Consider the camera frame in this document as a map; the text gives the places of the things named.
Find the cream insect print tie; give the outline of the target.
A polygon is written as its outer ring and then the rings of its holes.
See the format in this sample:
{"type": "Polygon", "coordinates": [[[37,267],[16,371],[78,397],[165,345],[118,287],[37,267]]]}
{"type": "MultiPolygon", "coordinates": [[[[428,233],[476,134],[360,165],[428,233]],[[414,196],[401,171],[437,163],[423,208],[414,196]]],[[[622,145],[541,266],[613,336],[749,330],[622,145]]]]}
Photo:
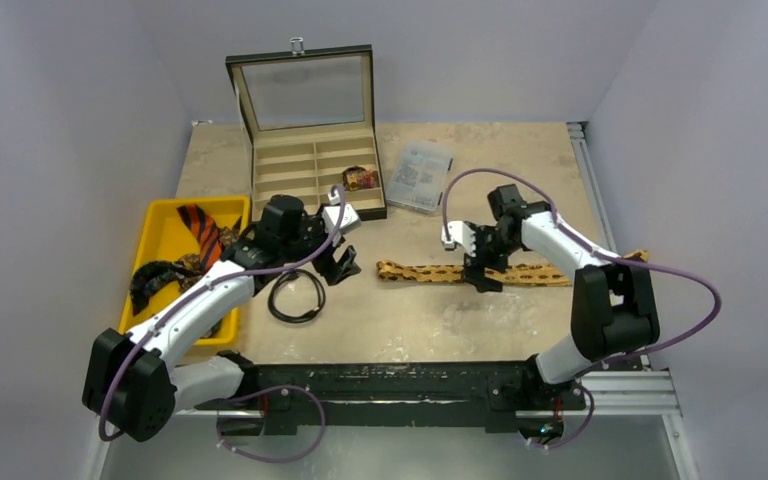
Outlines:
{"type": "MultiPolygon", "coordinates": [[[[418,283],[463,283],[464,265],[403,265],[390,260],[376,263],[377,276],[385,282],[418,283]]],[[[484,269],[484,276],[489,280],[501,282],[505,286],[520,287],[567,287],[572,280],[552,263],[532,263],[509,265],[504,272],[491,268],[484,269]]]]}

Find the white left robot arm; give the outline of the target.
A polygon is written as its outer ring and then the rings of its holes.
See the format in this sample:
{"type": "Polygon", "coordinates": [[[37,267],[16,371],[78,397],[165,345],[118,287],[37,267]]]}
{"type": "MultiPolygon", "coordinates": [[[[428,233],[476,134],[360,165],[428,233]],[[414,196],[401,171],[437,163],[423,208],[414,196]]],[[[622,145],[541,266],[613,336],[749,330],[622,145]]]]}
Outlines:
{"type": "Polygon", "coordinates": [[[290,195],[275,195],[259,221],[246,227],[201,278],[161,312],[125,333],[102,332],[93,342],[82,403],[99,417],[98,435],[143,442],[179,410],[223,399],[244,409],[257,399],[258,382],[235,354],[179,363],[211,327],[258,295],[286,271],[306,264],[329,286],[359,273],[356,251],[334,256],[360,219],[345,189],[331,187],[316,214],[290,195]]]}

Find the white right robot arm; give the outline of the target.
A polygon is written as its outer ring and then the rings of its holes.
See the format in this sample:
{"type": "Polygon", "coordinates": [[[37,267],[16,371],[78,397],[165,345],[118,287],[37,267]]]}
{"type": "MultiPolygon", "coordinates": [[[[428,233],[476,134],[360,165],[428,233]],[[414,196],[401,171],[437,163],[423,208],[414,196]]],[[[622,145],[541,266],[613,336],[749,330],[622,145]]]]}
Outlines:
{"type": "Polygon", "coordinates": [[[487,200],[494,224],[447,221],[441,229],[446,249],[464,251],[465,283],[481,293],[501,291],[502,282],[487,273],[505,272],[518,250],[540,254],[572,283],[569,334],[525,363],[521,392],[529,404],[544,407],[559,396],[561,385],[597,362],[658,340],[646,268],[579,236],[551,203],[527,202],[513,184],[494,189],[487,200]]]}

